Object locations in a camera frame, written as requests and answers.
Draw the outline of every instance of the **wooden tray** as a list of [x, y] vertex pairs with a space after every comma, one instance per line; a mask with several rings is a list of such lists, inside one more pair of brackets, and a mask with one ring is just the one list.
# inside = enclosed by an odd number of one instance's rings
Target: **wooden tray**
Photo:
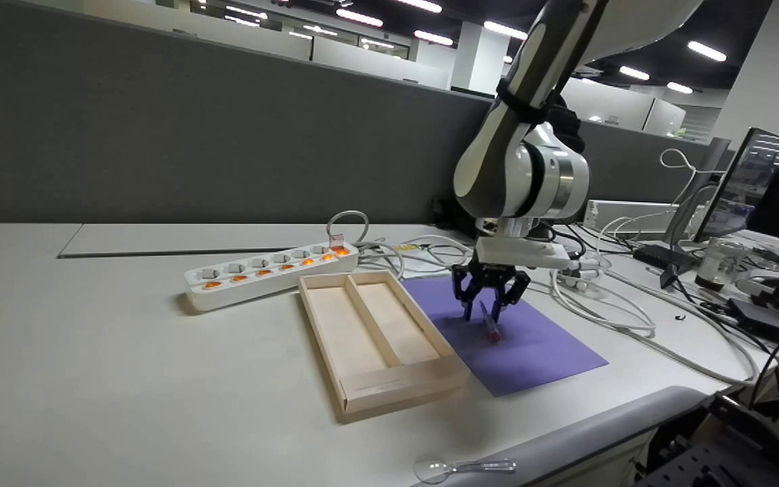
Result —
[[342, 421], [469, 380], [465, 363], [392, 273], [302, 276], [301, 288]]

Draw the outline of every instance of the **white table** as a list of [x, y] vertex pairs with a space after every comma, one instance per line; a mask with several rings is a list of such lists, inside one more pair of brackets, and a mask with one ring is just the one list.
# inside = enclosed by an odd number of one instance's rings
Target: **white table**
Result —
[[[375, 231], [435, 236], [428, 227]], [[317, 225], [0, 225], [0, 487], [413, 483], [421, 455], [488, 456], [535, 445], [665, 386], [724, 388], [528, 291], [609, 365], [511, 397], [492, 397], [472, 379], [451, 397], [338, 425], [296, 291], [187, 313], [185, 271], [231, 253], [58, 259], [68, 244], [102, 238], [91, 252], [223, 248], [231, 238], [236, 246], [263, 236], [324, 238]], [[665, 299], [615, 287], [658, 317], [665, 345], [722, 374], [746, 374], [705, 323], [677, 322]]]

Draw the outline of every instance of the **office ceiling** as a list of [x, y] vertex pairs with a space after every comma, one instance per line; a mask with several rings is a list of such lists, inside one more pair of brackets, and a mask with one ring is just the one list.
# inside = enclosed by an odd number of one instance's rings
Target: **office ceiling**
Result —
[[[335, 12], [338, 0], [275, 0], [297, 7]], [[435, 0], [444, 12], [428, 12], [398, 0], [344, 0], [348, 7], [384, 18], [384, 30], [411, 34], [413, 30], [431, 30], [457, 37], [461, 22], [501, 22], [517, 30], [528, 30], [545, 0]], [[607, 56], [593, 62], [600, 69], [597, 81], [607, 83], [638, 83], [620, 76], [620, 64], [647, 69], [650, 83], [680, 81], [692, 88], [731, 88], [742, 62], [768, 12], [772, 0], [703, 0], [692, 18], [647, 49]], [[703, 39], [727, 54], [727, 62], [712, 62], [688, 49], [688, 39]]]

